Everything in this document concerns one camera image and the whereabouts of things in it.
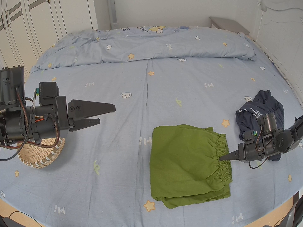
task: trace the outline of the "folded green clothing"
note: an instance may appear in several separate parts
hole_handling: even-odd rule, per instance
[[[202,203],[230,196],[230,161],[225,134],[189,125],[154,128],[150,157],[151,196],[166,207]]]

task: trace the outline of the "robotic arm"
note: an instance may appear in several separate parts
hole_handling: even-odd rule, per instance
[[[279,153],[295,149],[303,139],[303,115],[289,129],[277,128],[274,113],[268,113],[258,118],[261,132],[245,131],[244,143],[238,145],[238,150],[219,158],[219,160],[240,160],[250,162],[267,158]]]
[[[35,107],[36,95],[40,106]],[[25,100],[33,102],[26,106]],[[0,148],[19,149],[31,144],[44,148],[54,147],[59,137],[100,124],[100,119],[87,119],[115,112],[113,104],[72,100],[66,106],[66,97],[59,96],[55,82],[40,82],[34,99],[24,97],[24,67],[0,70]],[[51,146],[41,144],[42,139],[56,138]]]

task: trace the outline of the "white headboard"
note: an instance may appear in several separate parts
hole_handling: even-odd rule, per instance
[[[257,0],[257,5],[249,35],[275,62],[303,106],[303,2]]]

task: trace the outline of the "light blue bed sheet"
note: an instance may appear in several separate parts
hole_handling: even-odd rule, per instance
[[[150,28],[69,35],[39,59],[25,84],[26,96],[39,82],[54,80],[68,102],[112,103],[116,112],[100,116],[97,126],[69,133],[59,157],[43,169],[17,157],[0,163],[4,201],[46,226],[242,227],[301,189],[303,149],[297,147],[258,169],[232,161],[227,199],[172,210],[152,199],[153,128],[214,127],[226,134],[231,152],[241,143],[235,112],[244,97],[270,89],[283,104],[285,128],[303,110],[267,56],[243,35],[202,27]],[[223,120],[230,125],[223,126]],[[12,153],[1,150],[0,156]]]

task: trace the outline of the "wooden floor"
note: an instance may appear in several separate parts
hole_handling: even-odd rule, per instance
[[[247,225],[246,227],[262,227],[264,225],[274,226],[283,216],[285,216],[293,205],[292,198],[285,204],[275,209],[271,213],[267,214],[263,218],[256,220],[255,222]],[[13,207],[5,203],[0,199],[0,215],[8,217],[13,211],[16,211]],[[14,221],[26,226],[26,227],[39,227],[36,221],[22,213],[14,213],[11,216]]]

